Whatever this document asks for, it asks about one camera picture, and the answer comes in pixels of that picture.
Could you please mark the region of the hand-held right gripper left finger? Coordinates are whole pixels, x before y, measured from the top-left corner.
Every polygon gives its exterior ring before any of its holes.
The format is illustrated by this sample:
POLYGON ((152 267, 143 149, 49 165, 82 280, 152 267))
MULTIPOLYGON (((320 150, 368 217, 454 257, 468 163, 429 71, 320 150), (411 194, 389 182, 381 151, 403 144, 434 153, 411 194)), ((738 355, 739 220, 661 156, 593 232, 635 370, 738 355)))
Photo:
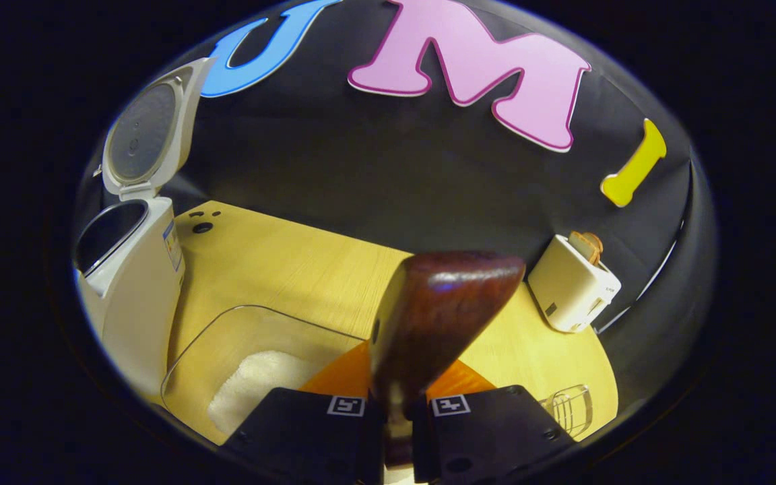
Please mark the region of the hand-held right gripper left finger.
POLYGON ((276 484, 382 484, 382 414, 368 399, 368 345, 320 366, 247 356, 222 386, 222 450, 276 484))

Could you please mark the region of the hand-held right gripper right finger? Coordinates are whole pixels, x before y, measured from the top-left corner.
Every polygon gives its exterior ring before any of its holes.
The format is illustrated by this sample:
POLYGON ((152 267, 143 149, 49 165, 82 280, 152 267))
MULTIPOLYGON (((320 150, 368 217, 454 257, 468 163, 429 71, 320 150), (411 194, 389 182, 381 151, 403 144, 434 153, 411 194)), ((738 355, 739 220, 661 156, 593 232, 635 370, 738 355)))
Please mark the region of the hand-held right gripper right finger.
POLYGON ((520 385, 454 362, 412 405, 416 484, 517 484, 576 440, 520 385))

